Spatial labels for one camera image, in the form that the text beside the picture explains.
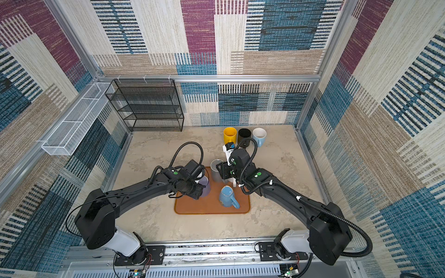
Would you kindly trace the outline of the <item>lavender mug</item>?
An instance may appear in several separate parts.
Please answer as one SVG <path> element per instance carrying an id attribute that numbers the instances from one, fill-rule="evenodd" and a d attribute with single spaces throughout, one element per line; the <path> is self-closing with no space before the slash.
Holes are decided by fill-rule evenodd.
<path id="1" fill-rule="evenodd" d="M 210 186 L 210 181 L 209 181 L 209 179 L 206 176 L 201 177 L 197 181 L 197 185 L 199 185 L 202 188 L 202 194 L 201 194 L 202 198 L 204 198 L 204 197 L 209 195 L 210 190 L 211 190 L 211 186 Z"/>

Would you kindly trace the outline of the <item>teal blue mug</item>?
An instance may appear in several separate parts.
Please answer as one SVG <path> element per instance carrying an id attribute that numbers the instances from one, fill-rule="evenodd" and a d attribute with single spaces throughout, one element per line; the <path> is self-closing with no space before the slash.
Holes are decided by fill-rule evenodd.
<path id="1" fill-rule="evenodd" d="M 220 191 L 219 201 L 224 207 L 234 207 L 240 209 L 240 204 L 236 200 L 235 192 L 232 187 L 226 185 Z"/>

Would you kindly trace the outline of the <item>yellow mug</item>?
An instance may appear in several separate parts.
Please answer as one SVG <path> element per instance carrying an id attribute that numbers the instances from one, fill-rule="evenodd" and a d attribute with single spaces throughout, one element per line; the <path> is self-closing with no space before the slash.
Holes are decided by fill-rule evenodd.
<path id="1" fill-rule="evenodd" d="M 234 127 L 226 127 L 223 131 L 224 143 L 228 144 L 230 142 L 236 143 L 237 130 Z"/>

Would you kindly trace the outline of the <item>black mug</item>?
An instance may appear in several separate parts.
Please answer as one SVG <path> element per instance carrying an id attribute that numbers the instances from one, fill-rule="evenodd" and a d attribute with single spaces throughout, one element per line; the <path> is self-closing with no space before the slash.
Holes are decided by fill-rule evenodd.
<path id="1" fill-rule="evenodd" d="M 243 142 L 243 140 L 251 138 L 251 130 L 247 128 L 242 128 L 238 130 L 238 145 L 241 148 L 247 148 L 250 145 L 250 141 L 247 140 Z"/>

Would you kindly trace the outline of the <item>light blue mug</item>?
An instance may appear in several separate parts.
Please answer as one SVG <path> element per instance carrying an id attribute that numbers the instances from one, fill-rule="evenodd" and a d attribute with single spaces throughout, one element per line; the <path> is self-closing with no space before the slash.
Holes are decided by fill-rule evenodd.
<path id="1" fill-rule="evenodd" d="M 257 142 L 258 148 L 262 147 L 267 137 L 267 131 L 263 128 L 255 128 L 252 131 L 252 138 Z"/>

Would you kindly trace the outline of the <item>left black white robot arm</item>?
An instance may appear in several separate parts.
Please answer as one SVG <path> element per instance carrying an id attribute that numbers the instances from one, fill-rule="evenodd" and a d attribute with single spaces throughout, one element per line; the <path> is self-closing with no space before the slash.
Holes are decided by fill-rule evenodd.
<path id="1" fill-rule="evenodd" d="M 103 192 L 92 191 L 74 218 L 74 223 L 89 250 L 105 247 L 118 253 L 133 265 L 147 262 L 149 251 L 142 238 L 116 225 L 117 218 L 142 203 L 162 195 L 175 197 L 177 193 L 199 199 L 203 185 L 198 181 L 205 175 L 205 166 L 194 160 L 183 167 L 157 166 L 152 176 L 121 188 Z"/>

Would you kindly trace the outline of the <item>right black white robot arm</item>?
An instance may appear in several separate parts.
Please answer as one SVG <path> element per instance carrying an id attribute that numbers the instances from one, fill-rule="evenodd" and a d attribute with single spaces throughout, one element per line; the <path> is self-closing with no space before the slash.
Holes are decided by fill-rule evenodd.
<path id="1" fill-rule="evenodd" d="M 275 238 L 279 259 L 289 259 L 294 253 L 311 253 L 325 264 L 334 265 L 340 256 L 348 256 L 345 249 L 351 243 L 352 233 L 337 205 L 324 205 L 293 190 L 270 171 L 257 168 L 245 149 L 236 149 L 228 162 L 219 163 L 216 168 L 221 178 L 234 178 L 244 193 L 256 193 L 274 201 L 305 225 L 305 232 L 286 228 Z"/>

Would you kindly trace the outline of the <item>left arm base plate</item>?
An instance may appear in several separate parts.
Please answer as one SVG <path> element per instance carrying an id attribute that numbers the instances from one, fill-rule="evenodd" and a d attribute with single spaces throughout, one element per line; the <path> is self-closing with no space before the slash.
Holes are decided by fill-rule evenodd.
<path id="1" fill-rule="evenodd" d="M 114 259 L 114 265 L 136 267 L 162 265 L 165 249 L 165 246 L 141 246 L 130 257 L 118 254 Z"/>

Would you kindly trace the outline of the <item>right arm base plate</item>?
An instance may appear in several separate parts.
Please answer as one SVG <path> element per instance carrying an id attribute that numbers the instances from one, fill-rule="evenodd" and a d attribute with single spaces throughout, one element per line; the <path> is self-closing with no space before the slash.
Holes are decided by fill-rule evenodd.
<path id="1" fill-rule="evenodd" d="M 258 242 L 254 250 L 259 253 L 261 261 L 297 261 L 307 260 L 307 253 L 290 253 L 280 243 Z"/>

